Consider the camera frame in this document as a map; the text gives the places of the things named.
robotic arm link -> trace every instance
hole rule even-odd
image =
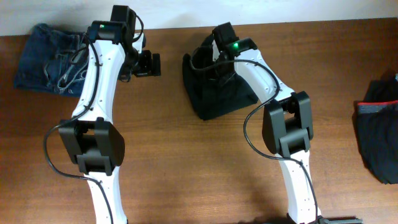
[[[216,27],[213,36],[215,64],[210,67],[218,69],[219,73],[231,73],[234,70],[246,80],[262,103],[247,116],[244,134],[257,153],[279,161],[289,199],[289,220],[297,224],[362,223],[358,219],[330,221],[321,216],[309,167],[313,128],[308,95],[304,91],[295,93],[285,85],[265,63],[257,45],[250,38],[240,40],[229,22]],[[192,63],[191,67],[194,70],[210,68],[197,69]],[[268,150],[275,156],[268,156],[256,149],[247,136],[249,118],[262,107],[262,136]],[[294,117],[285,120],[286,113],[294,114]]]
[[[133,33],[136,18],[141,22],[138,34]],[[160,55],[143,50],[146,38],[142,31],[141,19],[128,6],[114,6],[110,21],[92,23],[86,35],[89,63],[78,105],[72,119],[61,121],[44,139],[46,159],[55,172],[88,181],[97,224],[128,223],[119,191],[124,139],[113,126],[112,107],[117,80],[160,75]],[[71,161],[84,177],[60,172],[51,163],[47,138],[57,128]]]

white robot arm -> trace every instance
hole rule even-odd
[[[93,22],[88,38],[95,49],[88,47],[85,83],[72,116],[85,111],[94,90],[95,98],[90,110],[77,121],[59,129],[72,162],[78,164],[85,177],[101,184],[109,202],[111,215],[101,189],[96,183],[88,181],[97,224],[127,224],[119,190],[119,166],[124,157],[124,139],[113,126],[112,119],[116,82],[121,77],[128,77],[129,80],[132,74],[137,77],[160,75],[159,54],[152,55],[150,51],[142,50],[146,41],[143,33],[131,33],[135,29],[136,18],[135,12],[127,6],[114,6],[111,21]],[[96,86],[97,69],[99,80]],[[89,134],[89,130],[93,130],[94,135]]]
[[[265,63],[255,43],[249,38],[240,40],[230,23],[216,27],[213,37],[213,61],[223,65],[221,71],[231,73],[233,69],[246,80],[261,103],[266,103],[262,135],[268,150],[275,157],[289,158],[279,160],[289,199],[289,220],[296,224],[362,223],[358,219],[324,219],[317,206],[309,166],[313,129],[308,95],[295,93],[285,85]],[[235,61],[233,67],[223,63],[231,60]],[[285,113],[294,117],[285,120]]]
[[[213,61],[220,61],[220,58],[232,58],[233,60],[250,60],[260,63],[273,73],[271,68],[264,61],[260,51],[257,49],[251,39],[239,40],[234,36],[231,24],[223,24],[214,29],[213,35]],[[235,62],[234,71],[237,75],[243,77],[253,92],[258,96],[261,103],[267,102],[277,91],[277,84],[270,74],[260,66],[254,63]],[[294,90],[285,85],[276,75],[279,82],[280,91],[274,100],[282,102],[288,100]],[[282,157],[279,153],[274,153],[277,157]],[[297,152],[290,153],[289,156],[297,161],[302,161],[308,174],[310,151],[300,149]],[[289,217],[295,223],[311,223],[315,221],[315,202],[310,188],[310,183],[302,170],[301,166],[294,161],[279,161],[285,180],[287,195],[289,198]]]

wooden table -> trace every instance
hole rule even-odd
[[[369,82],[398,70],[397,19],[234,28],[255,41],[288,86],[312,99],[311,173],[324,216],[397,223],[398,188],[365,169],[351,119]],[[162,76],[118,83],[113,119],[126,141],[120,184],[130,223],[236,223],[287,212],[278,163],[258,156],[243,138],[254,105],[206,122],[192,110],[182,56],[211,30],[147,30]],[[0,223],[94,223],[87,183],[56,175],[42,152],[44,133],[71,116],[77,99],[12,87],[26,39],[0,38]],[[259,113],[248,130],[266,151],[261,124]],[[78,174],[57,134],[49,149],[59,169]]]

black cable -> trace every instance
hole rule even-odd
[[[248,125],[248,122],[249,122],[249,119],[251,118],[251,116],[252,116],[253,114],[255,114],[257,111],[259,111],[261,108],[263,108],[266,104],[268,104],[269,102],[271,102],[273,99],[275,99],[276,96],[278,95],[278,93],[280,92],[280,85],[279,85],[278,79],[276,78],[275,74],[274,74],[271,70],[269,70],[266,66],[264,66],[263,64],[261,64],[261,63],[259,63],[259,62],[252,61],[252,60],[245,60],[245,59],[227,60],[227,61],[217,62],[217,63],[215,63],[215,64],[213,64],[213,65],[210,65],[210,66],[207,66],[207,67],[205,67],[205,68],[195,68],[195,67],[193,66],[192,58],[191,58],[191,60],[190,60],[190,66],[191,66],[191,69],[192,69],[192,70],[199,71],[199,72],[204,72],[204,71],[207,71],[207,70],[216,68],[216,67],[218,67],[218,66],[220,66],[220,65],[223,65],[223,64],[235,63],[235,62],[246,62],[246,63],[251,63],[251,64],[254,64],[254,65],[257,65],[257,66],[263,68],[263,69],[272,77],[272,79],[274,79],[275,85],[276,85],[276,90],[275,90],[275,93],[273,94],[273,96],[270,97],[267,101],[261,103],[257,108],[255,108],[254,110],[252,110],[252,111],[246,116],[246,119],[244,120],[244,123],[243,123],[243,134],[244,134],[244,138],[245,138],[246,141],[248,142],[249,146],[250,146],[256,153],[258,153],[258,154],[259,154],[260,156],[262,156],[262,157],[265,157],[265,158],[267,158],[267,159],[277,160],[277,161],[293,161],[293,162],[296,162],[296,163],[298,163],[298,164],[300,165],[300,167],[301,167],[301,168],[303,169],[303,171],[304,171],[305,177],[306,177],[307,180],[308,180],[308,183],[309,183],[310,188],[311,188],[313,200],[314,200],[314,202],[315,202],[315,222],[314,222],[314,223],[318,223],[318,202],[317,202],[317,198],[316,198],[316,196],[315,196],[315,191],[314,191],[314,188],[313,188],[313,185],[312,185],[312,181],[311,181],[310,175],[308,174],[306,168],[304,167],[303,162],[302,162],[302,161],[298,161],[298,160],[296,160],[296,159],[289,158],[289,157],[269,156],[269,155],[267,155],[267,154],[261,152],[261,151],[258,150],[258,149],[253,145],[253,143],[250,141],[249,136],[248,136],[248,132],[246,131],[246,126]]]
[[[143,23],[143,21],[141,20],[141,18],[138,15],[136,15],[136,17],[138,18],[139,23],[141,24],[141,32],[139,33],[138,37],[132,39],[133,42],[139,40],[139,38],[141,37],[142,33],[144,33],[144,23]]]
[[[79,115],[74,116],[73,118],[69,119],[68,121],[66,121],[66,122],[64,122],[62,124],[58,124],[58,125],[52,127],[51,129],[49,129],[47,131],[47,133],[45,134],[44,139],[43,139],[43,150],[44,150],[45,160],[50,165],[50,167],[54,170],[54,172],[56,172],[57,174],[62,175],[64,177],[70,177],[70,178],[75,178],[75,179],[80,179],[80,180],[92,181],[99,187],[99,189],[101,190],[101,193],[102,193],[102,195],[103,195],[103,197],[105,199],[106,206],[108,207],[108,212],[109,212],[109,217],[111,219],[111,224],[113,224],[113,216],[112,216],[111,206],[109,205],[108,198],[106,197],[106,194],[105,194],[104,188],[101,185],[101,182],[97,181],[95,179],[92,179],[90,177],[67,174],[67,173],[64,173],[62,171],[59,171],[54,166],[54,164],[51,162],[50,156],[49,156],[49,152],[47,151],[47,139],[49,138],[51,133],[56,131],[58,128],[61,128],[61,127],[65,126],[65,125],[70,124],[70,123],[76,121],[77,119],[81,118],[85,113],[87,113],[87,111],[91,110],[91,106],[94,103],[94,99],[95,99],[95,96],[96,96],[96,93],[97,93],[97,89],[98,89],[98,82],[100,80],[100,60],[98,59],[98,54],[97,54],[97,51],[95,50],[95,47],[94,47],[93,43],[89,40],[89,38],[87,38],[86,34],[85,34],[85,38],[88,41],[88,43],[91,46],[91,48],[93,49],[95,60],[96,60],[96,64],[95,64],[96,65],[96,79],[95,79],[95,85],[94,85],[93,94],[91,95],[91,99],[90,99],[88,105],[85,106],[85,109]]]
[[[82,50],[88,50],[88,46],[82,47],[79,50],[77,50],[75,52],[72,52],[72,54],[69,56],[69,63],[71,65],[77,65],[77,64],[82,63],[84,61],[82,59],[79,59],[77,62],[73,61],[75,59],[75,57],[78,55],[78,53],[81,52]]]

